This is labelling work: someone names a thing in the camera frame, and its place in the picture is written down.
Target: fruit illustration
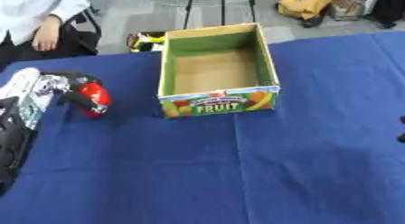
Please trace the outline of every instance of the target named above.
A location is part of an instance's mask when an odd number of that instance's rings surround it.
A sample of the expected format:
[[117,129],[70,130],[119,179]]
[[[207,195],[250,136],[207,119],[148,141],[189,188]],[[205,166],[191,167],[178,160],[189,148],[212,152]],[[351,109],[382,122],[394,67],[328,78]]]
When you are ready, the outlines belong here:
[[179,111],[180,111],[181,113],[186,113],[186,112],[191,112],[192,109],[190,108],[190,106],[184,106],[184,107],[180,107],[180,108],[179,108]]
[[163,108],[167,117],[179,117],[180,113],[177,106],[169,100],[163,102]]
[[255,103],[259,103],[264,97],[266,97],[267,92],[264,91],[257,91],[250,94],[250,101]]
[[180,99],[180,100],[176,100],[174,102],[174,104],[180,108],[180,107],[185,107],[185,106],[190,106],[190,100],[188,99]]
[[254,110],[258,110],[261,108],[267,108],[265,106],[268,106],[268,108],[270,107],[270,101],[273,98],[273,94],[269,93],[269,92],[254,92],[250,95],[250,101],[248,102],[248,108],[246,108],[246,110],[248,111],[254,111]]

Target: bag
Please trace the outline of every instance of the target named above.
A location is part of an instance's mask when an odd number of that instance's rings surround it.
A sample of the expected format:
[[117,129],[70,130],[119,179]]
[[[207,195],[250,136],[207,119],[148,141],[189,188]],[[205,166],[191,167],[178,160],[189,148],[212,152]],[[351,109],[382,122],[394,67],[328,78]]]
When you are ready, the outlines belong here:
[[404,12],[405,0],[378,0],[371,17],[385,28],[391,28],[402,18]]
[[365,0],[335,0],[331,5],[330,15],[336,21],[360,19],[364,13]]
[[280,0],[278,12],[308,20],[320,15],[334,0]]

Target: tripod leg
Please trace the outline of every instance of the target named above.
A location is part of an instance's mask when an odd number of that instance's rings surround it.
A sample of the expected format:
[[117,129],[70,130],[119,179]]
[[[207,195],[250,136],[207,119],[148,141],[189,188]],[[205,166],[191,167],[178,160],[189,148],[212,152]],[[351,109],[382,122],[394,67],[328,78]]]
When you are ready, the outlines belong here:
[[226,0],[221,0],[222,25],[226,24]]
[[193,1],[194,0],[188,0],[188,4],[185,7],[185,21],[184,21],[184,29],[187,29],[188,26],[188,21],[190,20],[190,12],[192,11],[193,8]]
[[250,4],[251,16],[253,18],[253,23],[255,23],[256,22],[256,11],[255,11],[256,0],[249,0],[249,4]]

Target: box label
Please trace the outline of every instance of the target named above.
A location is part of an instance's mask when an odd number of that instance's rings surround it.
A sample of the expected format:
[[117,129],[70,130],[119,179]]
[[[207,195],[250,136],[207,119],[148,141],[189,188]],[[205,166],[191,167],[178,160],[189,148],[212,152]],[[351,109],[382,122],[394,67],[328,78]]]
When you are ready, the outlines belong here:
[[188,117],[273,108],[278,93],[256,91],[227,95],[210,93],[199,98],[181,98],[162,101],[166,117]]

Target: open cardboard box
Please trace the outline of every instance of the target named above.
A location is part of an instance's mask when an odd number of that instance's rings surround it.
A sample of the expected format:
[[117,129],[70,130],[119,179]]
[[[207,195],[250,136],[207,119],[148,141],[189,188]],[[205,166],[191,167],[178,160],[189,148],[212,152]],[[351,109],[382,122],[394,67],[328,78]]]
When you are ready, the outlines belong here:
[[158,92],[166,117],[274,108],[279,90],[259,24],[166,33]]

